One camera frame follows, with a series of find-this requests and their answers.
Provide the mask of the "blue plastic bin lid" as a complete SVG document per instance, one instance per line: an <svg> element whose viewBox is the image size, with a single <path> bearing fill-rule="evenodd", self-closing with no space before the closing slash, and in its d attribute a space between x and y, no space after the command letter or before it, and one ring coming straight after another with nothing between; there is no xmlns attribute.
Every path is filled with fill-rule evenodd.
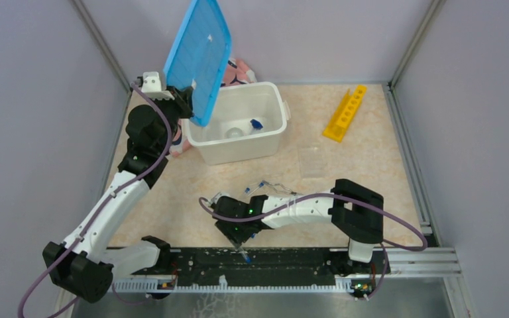
<svg viewBox="0 0 509 318"><path fill-rule="evenodd" d="M231 34L217 1L192 1L176 34L166 63L166 83L181 91L192 88L191 122L210 122L231 54Z"/></svg>

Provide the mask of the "metal crucible tongs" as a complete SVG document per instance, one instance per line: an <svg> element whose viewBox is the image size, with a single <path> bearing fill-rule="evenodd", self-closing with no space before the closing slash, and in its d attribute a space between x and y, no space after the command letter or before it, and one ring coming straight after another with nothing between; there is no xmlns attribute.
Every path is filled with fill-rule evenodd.
<svg viewBox="0 0 509 318"><path fill-rule="evenodd" d="M300 194L299 192L296 192L281 183L272 183L272 182L268 182L266 180L263 180L262 183L276 193L282 193L282 194L286 194L286 195L299 195Z"/></svg>

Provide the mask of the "white round ball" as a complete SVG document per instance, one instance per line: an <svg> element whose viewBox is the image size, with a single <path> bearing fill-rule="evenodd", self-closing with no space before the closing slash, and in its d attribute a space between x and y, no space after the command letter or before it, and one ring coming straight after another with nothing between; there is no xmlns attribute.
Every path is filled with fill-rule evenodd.
<svg viewBox="0 0 509 318"><path fill-rule="evenodd" d="M226 133L226 138L232 139L232 138L241 138L245 135L244 131L238 127L230 128Z"/></svg>

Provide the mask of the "white plastic storage bin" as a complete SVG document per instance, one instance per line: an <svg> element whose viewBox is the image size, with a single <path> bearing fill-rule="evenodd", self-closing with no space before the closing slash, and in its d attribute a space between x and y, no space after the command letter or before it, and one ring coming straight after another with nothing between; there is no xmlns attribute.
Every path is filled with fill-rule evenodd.
<svg viewBox="0 0 509 318"><path fill-rule="evenodd" d="M264 81L221 88L208 125L187 120L182 128L214 166L276 154L290 117L278 87Z"/></svg>

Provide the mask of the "blue clamp piece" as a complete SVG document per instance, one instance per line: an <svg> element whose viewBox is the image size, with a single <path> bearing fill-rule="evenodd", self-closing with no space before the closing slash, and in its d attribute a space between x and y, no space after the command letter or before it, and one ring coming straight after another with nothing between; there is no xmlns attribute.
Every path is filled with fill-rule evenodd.
<svg viewBox="0 0 509 318"><path fill-rule="evenodd" d="M251 124L251 132L250 134L256 134L256 133L261 133L264 126L262 125L262 123L256 119L251 119L250 120L250 124Z"/></svg>

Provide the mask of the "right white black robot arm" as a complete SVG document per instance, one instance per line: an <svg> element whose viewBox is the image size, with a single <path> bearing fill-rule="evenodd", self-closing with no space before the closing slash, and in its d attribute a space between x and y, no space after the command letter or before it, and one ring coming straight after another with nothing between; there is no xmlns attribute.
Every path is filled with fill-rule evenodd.
<svg viewBox="0 0 509 318"><path fill-rule="evenodd" d="M236 248L263 230L331 223L349 238L347 265L355 273L372 265L373 248L383 241L383 196L348 179L336 180L325 193L256 195L248 202L218 195L204 206Z"/></svg>

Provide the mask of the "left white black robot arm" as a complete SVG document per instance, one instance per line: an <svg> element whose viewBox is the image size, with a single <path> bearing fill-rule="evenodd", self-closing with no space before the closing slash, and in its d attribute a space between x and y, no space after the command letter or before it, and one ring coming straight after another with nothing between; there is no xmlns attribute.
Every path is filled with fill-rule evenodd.
<svg viewBox="0 0 509 318"><path fill-rule="evenodd" d="M108 248L121 223L165 169L179 120L194 114L192 87L170 86L169 97L153 97L144 88L134 91L146 103L128 114L127 151L111 185L76 230L60 244L48 243L42 252L52 283L88 303L99 301L119 278L145 268L164 274L172 265L170 245L156 237Z"/></svg>

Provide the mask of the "pink patterned cloth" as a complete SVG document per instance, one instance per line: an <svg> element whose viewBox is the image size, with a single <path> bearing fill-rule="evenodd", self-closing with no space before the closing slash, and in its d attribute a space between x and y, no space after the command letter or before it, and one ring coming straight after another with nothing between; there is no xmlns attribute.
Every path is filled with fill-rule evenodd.
<svg viewBox="0 0 509 318"><path fill-rule="evenodd" d="M256 82L257 78L255 72L245 63L244 60L239 58L228 59L221 87L244 85ZM192 147L187 134L182 129L183 122L183 119L180 119L178 122L178 130L173 138L172 145L167 156L169 160L179 157Z"/></svg>

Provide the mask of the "clear plastic tube rack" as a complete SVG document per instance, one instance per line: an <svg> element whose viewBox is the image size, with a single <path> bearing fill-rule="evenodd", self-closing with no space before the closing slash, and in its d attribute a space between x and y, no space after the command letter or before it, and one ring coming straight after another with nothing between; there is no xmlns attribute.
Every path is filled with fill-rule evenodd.
<svg viewBox="0 0 509 318"><path fill-rule="evenodd" d="M298 159L302 178L325 177L327 162L320 147L315 145L299 147Z"/></svg>

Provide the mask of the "yellow test tube rack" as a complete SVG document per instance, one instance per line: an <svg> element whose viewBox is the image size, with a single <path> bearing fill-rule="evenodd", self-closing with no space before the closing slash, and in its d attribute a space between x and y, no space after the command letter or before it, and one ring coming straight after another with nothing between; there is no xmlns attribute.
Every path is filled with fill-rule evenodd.
<svg viewBox="0 0 509 318"><path fill-rule="evenodd" d="M354 92L351 92L349 89L347 90L322 132L324 137L334 140L335 142L342 142L352 120L361 106L366 92L367 87L364 85L356 86Z"/></svg>

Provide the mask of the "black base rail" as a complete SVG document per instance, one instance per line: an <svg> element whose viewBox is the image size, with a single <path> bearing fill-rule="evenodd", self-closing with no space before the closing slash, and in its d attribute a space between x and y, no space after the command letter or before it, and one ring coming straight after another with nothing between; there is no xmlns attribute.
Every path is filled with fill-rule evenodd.
<svg viewBox="0 0 509 318"><path fill-rule="evenodd" d="M346 248L175 248L161 264L138 276L170 276L179 287L211 287L225 282L238 288L332 287L338 279L378 281L391 272L381 250L370 262L351 260Z"/></svg>

